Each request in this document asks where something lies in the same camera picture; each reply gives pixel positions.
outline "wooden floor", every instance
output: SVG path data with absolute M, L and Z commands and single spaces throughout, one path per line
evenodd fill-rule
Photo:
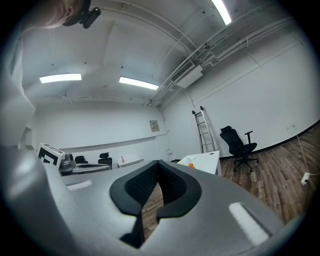
M 234 159 L 222 160 L 222 176 L 259 198 L 287 223 L 305 212 L 312 200 L 320 175 L 310 176 L 309 190 L 308 185 L 301 185 L 300 181 L 305 172 L 320 173 L 319 152 L 320 124 L 300 136 L 299 140 L 296 138 L 282 146 L 250 155 L 250 158 L 260 160 L 259 164 L 250 163 L 253 172 L 249 172 L 244 164 L 234 172 Z M 157 185 L 142 209 L 146 239 L 157 227 L 156 214 L 161 206 L 162 193 Z

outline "black baseboard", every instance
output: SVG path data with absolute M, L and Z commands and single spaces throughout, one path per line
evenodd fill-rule
M 259 150 L 256 150 L 256 151 L 253 151 L 251 152 L 249 155 L 253 155 L 253 154 L 257 154 L 257 153 L 261 153 L 261 152 L 264 152 L 264 151 L 267 151 L 267 150 L 271 150 L 271 149 L 274 149 L 276 147 L 279 147 L 279 146 L 282 146 L 292 140 L 294 140 L 295 138 L 300 137 L 301 135 L 309 132 L 312 128 L 316 127 L 318 124 L 320 124 L 320 120 L 315 122 L 313 125 L 311 125 L 310 127 L 308 127 L 307 129 L 303 130 L 302 132 L 298 133 L 297 135 L 291 137 L 291 138 L 288 138 L 282 142 L 279 142 L 277 144 L 274 144 L 272 146 L 267 146 L 265 148 L 262 148 L 262 149 L 259 149 Z M 220 157 L 220 160 L 225 160 L 225 159 L 233 159 L 233 158 L 239 158 L 238 156 L 234 156 L 234 155 L 230 155 L 230 156 L 224 156 L 224 157 Z

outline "chair armrest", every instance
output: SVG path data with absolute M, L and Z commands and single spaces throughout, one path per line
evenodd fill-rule
M 250 133 L 252 133 L 252 131 L 248 131 L 247 133 L 245 133 L 244 135 L 248 135 L 248 141 L 249 141 L 249 144 L 251 144 L 251 140 L 250 140 Z

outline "chair headrest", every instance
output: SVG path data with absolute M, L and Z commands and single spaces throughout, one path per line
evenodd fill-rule
M 102 153 L 99 155 L 100 158 L 108 158 L 109 157 L 109 152 L 108 153 Z
M 74 159 L 76 162 L 85 161 L 85 157 L 83 155 L 76 156 Z
M 226 126 L 226 127 L 221 129 L 221 132 L 222 133 L 227 133 L 227 132 L 231 131 L 231 129 L 232 129 L 231 126 Z

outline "ceiling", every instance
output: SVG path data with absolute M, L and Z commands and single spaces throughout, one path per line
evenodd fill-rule
M 24 35 L 25 94 L 35 105 L 160 106 L 177 91 L 168 80 L 185 60 L 206 64 L 210 55 L 222 58 L 250 33 L 288 17 L 269 2 L 224 0 L 232 19 L 225 26 L 210 0 L 92 0 L 91 7 L 99 7 L 102 13 L 89 29 L 77 24 L 34 29 Z M 65 73 L 81 73 L 82 81 L 40 83 L 39 77 Z M 120 76 L 160 88 L 121 84 Z

